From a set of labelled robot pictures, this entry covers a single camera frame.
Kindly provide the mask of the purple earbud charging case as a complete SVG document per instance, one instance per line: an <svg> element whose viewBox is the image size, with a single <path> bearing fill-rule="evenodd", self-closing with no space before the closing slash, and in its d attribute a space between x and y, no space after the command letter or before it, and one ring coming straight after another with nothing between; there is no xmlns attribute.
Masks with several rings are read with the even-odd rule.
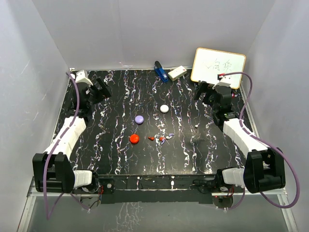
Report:
<svg viewBox="0 0 309 232"><path fill-rule="evenodd" d="M140 125L140 124L142 124L143 122L144 122L144 117L143 117L143 116L137 115L137 116L135 117L135 123L136 123L136 124Z"/></svg>

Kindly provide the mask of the white cardboard box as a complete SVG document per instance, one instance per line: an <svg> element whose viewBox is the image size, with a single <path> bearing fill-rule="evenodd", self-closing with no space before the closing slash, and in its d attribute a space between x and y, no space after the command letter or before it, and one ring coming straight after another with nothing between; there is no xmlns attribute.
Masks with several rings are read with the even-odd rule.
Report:
<svg viewBox="0 0 309 232"><path fill-rule="evenodd" d="M170 71L168 76L171 81L175 81L187 73L187 69L184 66L179 66L176 69Z"/></svg>

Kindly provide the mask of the small whiteboard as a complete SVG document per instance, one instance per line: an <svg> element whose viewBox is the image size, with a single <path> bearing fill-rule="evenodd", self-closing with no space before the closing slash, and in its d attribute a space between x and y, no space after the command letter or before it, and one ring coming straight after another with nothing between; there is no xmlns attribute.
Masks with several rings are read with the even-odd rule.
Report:
<svg viewBox="0 0 309 232"><path fill-rule="evenodd" d="M196 50L191 72L191 81L206 82L215 85L219 82L218 75L224 74L232 89L240 87L242 75L228 73L242 72L246 56L238 53L218 51L206 48Z"/></svg>

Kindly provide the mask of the blue stapler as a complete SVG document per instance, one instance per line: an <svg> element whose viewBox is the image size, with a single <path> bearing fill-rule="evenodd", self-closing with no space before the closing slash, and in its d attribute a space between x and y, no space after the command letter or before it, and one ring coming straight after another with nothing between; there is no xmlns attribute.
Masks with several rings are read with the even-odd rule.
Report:
<svg viewBox="0 0 309 232"><path fill-rule="evenodd" d="M156 73L158 74L158 76L160 77L160 79L162 80L162 82L167 82L168 81L168 77L167 74L165 73L162 65L160 64L159 61L155 61L154 64L154 70L156 71Z"/></svg>

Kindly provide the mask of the aluminium frame rail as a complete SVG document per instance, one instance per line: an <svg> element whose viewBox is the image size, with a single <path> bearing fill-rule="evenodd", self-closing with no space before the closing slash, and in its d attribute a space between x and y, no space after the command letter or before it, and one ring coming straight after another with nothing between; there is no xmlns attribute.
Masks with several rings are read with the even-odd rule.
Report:
<svg viewBox="0 0 309 232"><path fill-rule="evenodd" d="M105 194L49 195L55 204L44 215L43 195L30 186L20 232L296 232L290 209L279 209L259 194L231 197L194 189L134 189Z"/></svg>

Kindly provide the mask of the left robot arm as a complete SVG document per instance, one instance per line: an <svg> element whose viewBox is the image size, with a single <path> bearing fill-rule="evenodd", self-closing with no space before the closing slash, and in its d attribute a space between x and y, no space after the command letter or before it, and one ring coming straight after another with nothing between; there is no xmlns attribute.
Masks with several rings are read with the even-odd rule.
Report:
<svg viewBox="0 0 309 232"><path fill-rule="evenodd" d="M70 155L92 115L92 106L109 98L110 87L101 77L96 79L98 89L87 77L76 76L73 106L70 116L65 118L58 135L43 153L36 153L32 159L35 188L38 192L71 193L84 187L94 193L100 181L94 171L74 170Z"/></svg>

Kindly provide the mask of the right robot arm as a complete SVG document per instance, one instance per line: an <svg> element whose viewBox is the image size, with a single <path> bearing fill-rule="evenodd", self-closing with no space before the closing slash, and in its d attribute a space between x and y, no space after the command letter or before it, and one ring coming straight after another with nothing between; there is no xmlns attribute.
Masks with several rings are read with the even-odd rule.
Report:
<svg viewBox="0 0 309 232"><path fill-rule="evenodd" d="M215 177L216 188L225 192L235 185L258 193L285 187L283 157L254 139L254 134L239 122L237 113L232 110L232 89L199 82L194 99L198 100L201 94L205 94L203 103L212 109L215 125L238 146L246 159L244 168L219 169Z"/></svg>

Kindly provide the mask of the red earbud charging case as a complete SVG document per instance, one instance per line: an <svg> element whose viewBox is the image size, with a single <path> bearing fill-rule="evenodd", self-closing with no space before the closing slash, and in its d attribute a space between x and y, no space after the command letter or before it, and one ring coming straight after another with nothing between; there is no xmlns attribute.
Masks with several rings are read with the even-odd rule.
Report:
<svg viewBox="0 0 309 232"><path fill-rule="evenodd" d="M137 134L132 134L129 140L132 144L137 144L140 141L140 137Z"/></svg>

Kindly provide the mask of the white earbud charging case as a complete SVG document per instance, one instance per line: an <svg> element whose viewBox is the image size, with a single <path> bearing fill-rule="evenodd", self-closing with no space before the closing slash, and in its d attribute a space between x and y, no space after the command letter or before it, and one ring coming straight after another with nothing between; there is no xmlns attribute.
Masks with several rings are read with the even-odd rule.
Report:
<svg viewBox="0 0 309 232"><path fill-rule="evenodd" d="M160 106L160 111L165 114L169 111L169 107L166 104L163 104Z"/></svg>

